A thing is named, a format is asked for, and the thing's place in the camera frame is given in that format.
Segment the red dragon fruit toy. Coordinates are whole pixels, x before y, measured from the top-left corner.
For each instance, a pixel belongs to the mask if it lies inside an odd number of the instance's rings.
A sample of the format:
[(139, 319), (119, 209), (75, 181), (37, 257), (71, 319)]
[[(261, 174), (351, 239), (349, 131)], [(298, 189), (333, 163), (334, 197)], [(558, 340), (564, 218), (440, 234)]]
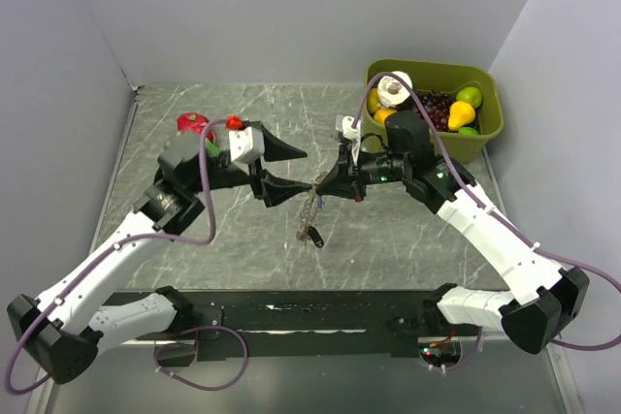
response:
[[(181, 114), (177, 118), (177, 132), (191, 132), (197, 135), (201, 135), (203, 129), (208, 126), (210, 120), (202, 114), (197, 112), (187, 112)], [(216, 154), (220, 151), (220, 148), (215, 144), (215, 136), (212, 130), (206, 135), (205, 147), (211, 154)]]

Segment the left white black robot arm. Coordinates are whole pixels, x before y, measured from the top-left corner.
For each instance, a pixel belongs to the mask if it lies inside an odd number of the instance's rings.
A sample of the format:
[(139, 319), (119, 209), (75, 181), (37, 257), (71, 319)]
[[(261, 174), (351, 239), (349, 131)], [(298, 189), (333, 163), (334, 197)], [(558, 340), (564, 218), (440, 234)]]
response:
[(272, 175), (266, 162), (307, 153), (273, 135), (258, 121), (232, 115), (220, 120), (229, 146), (216, 154), (207, 134), (175, 134), (157, 158), (153, 184), (114, 232), (62, 280), (35, 298), (17, 296), (7, 312), (18, 350), (26, 351), (57, 384), (84, 373), (103, 352), (139, 336), (186, 335), (193, 304), (171, 286), (121, 306), (108, 298), (168, 242), (193, 243), (184, 231), (205, 212), (215, 219), (211, 192), (247, 185), (266, 207), (310, 190), (310, 185)]

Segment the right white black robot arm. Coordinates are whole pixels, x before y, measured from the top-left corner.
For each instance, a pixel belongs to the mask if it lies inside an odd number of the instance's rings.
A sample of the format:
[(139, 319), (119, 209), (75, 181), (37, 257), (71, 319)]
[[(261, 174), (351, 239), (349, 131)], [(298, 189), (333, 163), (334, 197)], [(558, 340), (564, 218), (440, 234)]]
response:
[(542, 258), (511, 232), (510, 222), (474, 177), (436, 155), (428, 125), (417, 113), (390, 115), (383, 150), (377, 153), (361, 150), (364, 137), (353, 121), (336, 118), (338, 159), (317, 194), (361, 202), (369, 185), (402, 183), (411, 197), (467, 239), (507, 286), (492, 292), (442, 285), (425, 302), (426, 328), (442, 335), (456, 325), (473, 325), (504, 333), (527, 353), (540, 352), (577, 316), (587, 275)]

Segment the black key fob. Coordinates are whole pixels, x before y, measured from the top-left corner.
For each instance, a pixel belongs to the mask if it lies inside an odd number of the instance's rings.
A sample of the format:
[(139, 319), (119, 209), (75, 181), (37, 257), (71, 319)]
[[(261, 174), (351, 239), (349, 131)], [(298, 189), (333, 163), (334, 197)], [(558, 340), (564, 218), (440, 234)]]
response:
[(314, 226), (308, 226), (307, 234), (315, 247), (322, 248), (324, 246), (324, 239)]

